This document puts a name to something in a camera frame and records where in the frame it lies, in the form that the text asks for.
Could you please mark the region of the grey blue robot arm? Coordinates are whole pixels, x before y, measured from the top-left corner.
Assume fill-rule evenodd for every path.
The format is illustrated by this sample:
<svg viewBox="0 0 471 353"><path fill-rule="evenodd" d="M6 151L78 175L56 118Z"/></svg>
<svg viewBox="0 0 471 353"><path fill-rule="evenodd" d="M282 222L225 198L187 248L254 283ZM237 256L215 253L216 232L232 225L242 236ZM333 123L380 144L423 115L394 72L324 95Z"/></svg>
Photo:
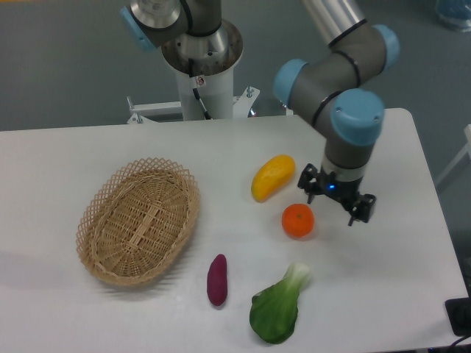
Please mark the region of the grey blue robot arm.
<svg viewBox="0 0 471 353"><path fill-rule="evenodd" d="M370 25L355 1L306 1L330 54L316 64L290 60L277 72L275 97L326 140L322 164L307 165L298 186L309 199L338 202L351 221L368 222L376 198L359 190L380 136L383 102L362 85L396 63L400 44ZM121 18L144 51L160 49L179 79L185 120L233 117L233 84L221 83L243 51L220 1L130 1Z"/></svg>

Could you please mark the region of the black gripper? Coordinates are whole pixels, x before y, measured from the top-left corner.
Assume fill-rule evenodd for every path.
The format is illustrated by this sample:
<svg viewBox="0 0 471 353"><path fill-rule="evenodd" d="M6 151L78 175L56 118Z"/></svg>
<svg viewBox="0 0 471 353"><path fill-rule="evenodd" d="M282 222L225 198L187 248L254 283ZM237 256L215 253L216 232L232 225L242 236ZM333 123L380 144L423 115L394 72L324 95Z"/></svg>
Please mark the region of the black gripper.
<svg viewBox="0 0 471 353"><path fill-rule="evenodd" d="M324 195L338 202L346 211L349 211L348 226L360 221L368 223L375 211L377 197L372 194L359 194L362 177L353 181L344 182L336 178L335 173L326 174L322 169L308 163L302 170L297 187L307 195L307 204L311 204L316 196Z"/></svg>

